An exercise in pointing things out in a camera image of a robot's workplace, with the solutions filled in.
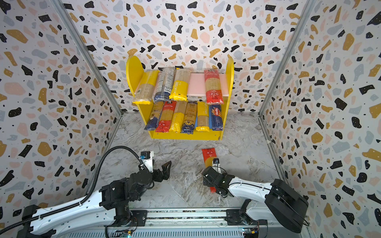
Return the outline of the dark blue Anko pasta bag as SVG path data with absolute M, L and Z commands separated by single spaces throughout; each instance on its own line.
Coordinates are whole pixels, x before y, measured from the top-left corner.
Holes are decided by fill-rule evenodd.
M 154 131 L 158 127 L 159 119 L 164 106 L 164 101 L 154 103 L 149 120 L 144 128 L 145 131 Z

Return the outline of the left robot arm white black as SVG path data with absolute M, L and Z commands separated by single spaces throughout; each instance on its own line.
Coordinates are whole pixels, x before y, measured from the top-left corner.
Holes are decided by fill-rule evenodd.
M 53 238 L 94 226 L 138 227 L 139 219 L 129 203 L 140 201 L 143 194 L 156 182 L 168 180 L 172 162 L 150 171 L 140 169 L 128 178 L 115 180 L 90 196 L 50 208 L 36 205 L 27 207 L 19 238 Z

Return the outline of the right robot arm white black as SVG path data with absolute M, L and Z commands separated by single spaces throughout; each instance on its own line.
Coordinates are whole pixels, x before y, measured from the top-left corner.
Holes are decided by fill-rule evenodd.
M 301 233 L 303 226 L 309 226 L 306 219 L 309 204 L 286 182 L 254 182 L 234 175 L 221 174 L 209 166 L 202 172 L 203 184 L 213 187 L 222 197 L 242 197 L 245 199 L 240 209 L 240 217 L 250 220 L 276 220 L 284 228 Z

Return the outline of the yellow top spaghetti bag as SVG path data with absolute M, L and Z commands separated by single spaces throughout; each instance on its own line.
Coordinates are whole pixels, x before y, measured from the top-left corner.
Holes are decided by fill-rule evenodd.
M 135 98 L 133 101 L 134 104 L 149 105 L 152 103 L 152 97 L 156 87 L 158 74 L 158 70 L 151 70 L 143 73 L 138 89 L 135 93 Z

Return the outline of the yellow end spaghetti bag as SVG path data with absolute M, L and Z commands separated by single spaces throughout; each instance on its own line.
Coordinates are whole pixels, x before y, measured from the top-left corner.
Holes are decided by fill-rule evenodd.
M 172 87 L 170 100 L 188 101 L 188 87 L 191 71 L 188 69 L 177 69 Z

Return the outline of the blue starry pasta bag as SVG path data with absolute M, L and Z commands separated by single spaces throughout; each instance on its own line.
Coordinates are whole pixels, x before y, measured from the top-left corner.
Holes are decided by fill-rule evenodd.
M 193 134 L 197 117 L 197 102 L 188 102 L 181 133 Z

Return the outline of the yellow Pastatime bag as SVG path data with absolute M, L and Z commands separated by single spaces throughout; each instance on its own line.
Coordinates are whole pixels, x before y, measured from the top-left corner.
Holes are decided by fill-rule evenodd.
M 181 132 L 181 128 L 182 128 L 185 113 L 186 113 L 187 104 L 188 104 L 187 101 L 177 101 L 176 102 L 176 107 L 174 110 L 173 118 L 172 118 L 170 129 L 169 129 L 170 132 L 174 132 L 174 133 L 180 133 Z
M 197 103 L 196 131 L 209 132 L 209 105 L 205 102 Z

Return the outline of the white label noodle bag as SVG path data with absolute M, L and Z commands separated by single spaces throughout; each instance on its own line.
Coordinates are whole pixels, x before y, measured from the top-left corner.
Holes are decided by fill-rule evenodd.
M 158 77 L 157 87 L 153 97 L 154 103 L 170 101 L 176 69 L 174 67 L 163 68 Z

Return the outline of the red black-label spaghetti bag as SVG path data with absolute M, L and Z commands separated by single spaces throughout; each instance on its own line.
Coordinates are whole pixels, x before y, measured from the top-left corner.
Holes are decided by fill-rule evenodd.
M 177 104 L 176 101 L 170 101 L 170 102 L 164 103 L 162 113 L 159 119 L 159 124 L 155 132 L 157 133 L 169 132 L 174 110 L 176 108 L 176 104 Z

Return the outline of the blue Barilla spaghetti pack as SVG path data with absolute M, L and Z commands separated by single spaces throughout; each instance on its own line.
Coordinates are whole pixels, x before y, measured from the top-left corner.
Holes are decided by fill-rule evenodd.
M 223 131 L 221 105 L 210 105 L 210 120 L 213 131 Z

